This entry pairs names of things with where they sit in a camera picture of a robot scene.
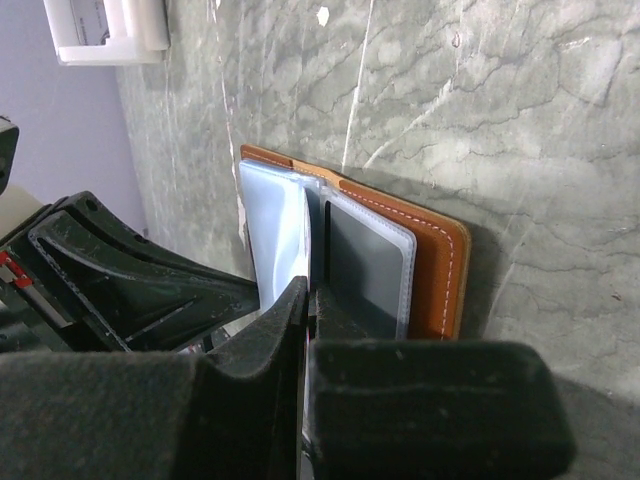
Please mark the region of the white card tray box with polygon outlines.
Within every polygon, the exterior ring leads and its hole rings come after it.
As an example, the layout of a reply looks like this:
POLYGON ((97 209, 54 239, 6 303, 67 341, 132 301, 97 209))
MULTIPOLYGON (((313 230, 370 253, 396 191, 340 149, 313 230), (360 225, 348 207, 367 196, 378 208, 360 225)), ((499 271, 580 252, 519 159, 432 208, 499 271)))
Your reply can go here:
POLYGON ((64 66, 126 66, 164 60, 170 47, 163 0, 45 0, 64 66))

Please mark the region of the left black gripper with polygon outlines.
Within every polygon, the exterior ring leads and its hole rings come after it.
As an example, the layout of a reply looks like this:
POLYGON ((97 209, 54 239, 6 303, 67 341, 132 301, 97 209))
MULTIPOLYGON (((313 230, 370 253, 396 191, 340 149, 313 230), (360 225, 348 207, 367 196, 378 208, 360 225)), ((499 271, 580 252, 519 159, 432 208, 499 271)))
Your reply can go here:
POLYGON ((147 240, 88 191, 41 207, 1 239, 1 300, 36 349, 75 350, 62 285, 117 351, 178 352, 259 307, 255 282, 147 240))

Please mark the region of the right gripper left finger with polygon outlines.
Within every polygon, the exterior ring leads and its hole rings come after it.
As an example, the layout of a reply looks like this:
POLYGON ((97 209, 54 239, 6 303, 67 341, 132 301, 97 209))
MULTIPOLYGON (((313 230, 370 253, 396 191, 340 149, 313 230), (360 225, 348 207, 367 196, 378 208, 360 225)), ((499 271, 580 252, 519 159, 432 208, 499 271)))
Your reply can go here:
POLYGON ((308 287, 209 354, 1 358, 5 479, 295 479, 308 287))

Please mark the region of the dark credit card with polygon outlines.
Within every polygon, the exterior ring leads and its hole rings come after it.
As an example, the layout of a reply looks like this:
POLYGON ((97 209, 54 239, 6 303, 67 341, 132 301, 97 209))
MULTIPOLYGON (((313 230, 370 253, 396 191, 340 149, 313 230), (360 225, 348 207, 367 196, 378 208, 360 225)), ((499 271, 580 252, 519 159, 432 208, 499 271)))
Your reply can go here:
POLYGON ((394 339, 403 256, 392 242, 329 200, 327 283, 362 336, 394 339))

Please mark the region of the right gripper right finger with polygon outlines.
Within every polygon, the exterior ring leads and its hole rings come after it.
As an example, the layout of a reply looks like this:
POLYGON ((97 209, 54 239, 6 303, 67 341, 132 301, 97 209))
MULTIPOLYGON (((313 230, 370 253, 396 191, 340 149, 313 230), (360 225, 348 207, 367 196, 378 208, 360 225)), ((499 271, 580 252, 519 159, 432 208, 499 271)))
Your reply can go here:
POLYGON ((370 336, 370 314, 316 295, 305 429, 318 479, 553 479, 575 439, 530 346, 370 336))

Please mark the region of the brown leather card holder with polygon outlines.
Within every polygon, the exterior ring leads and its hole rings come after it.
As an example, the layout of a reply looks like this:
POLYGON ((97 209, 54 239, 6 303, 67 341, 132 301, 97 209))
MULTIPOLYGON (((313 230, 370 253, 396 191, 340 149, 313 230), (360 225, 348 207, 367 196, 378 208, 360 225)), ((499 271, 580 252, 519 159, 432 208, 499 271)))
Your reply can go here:
POLYGON ((262 310, 295 277, 315 297, 316 332, 362 336, 327 283, 325 204, 331 200, 396 245, 403 256, 395 340, 453 340, 460 331, 471 252, 461 222, 334 170, 243 145, 239 175, 262 310))

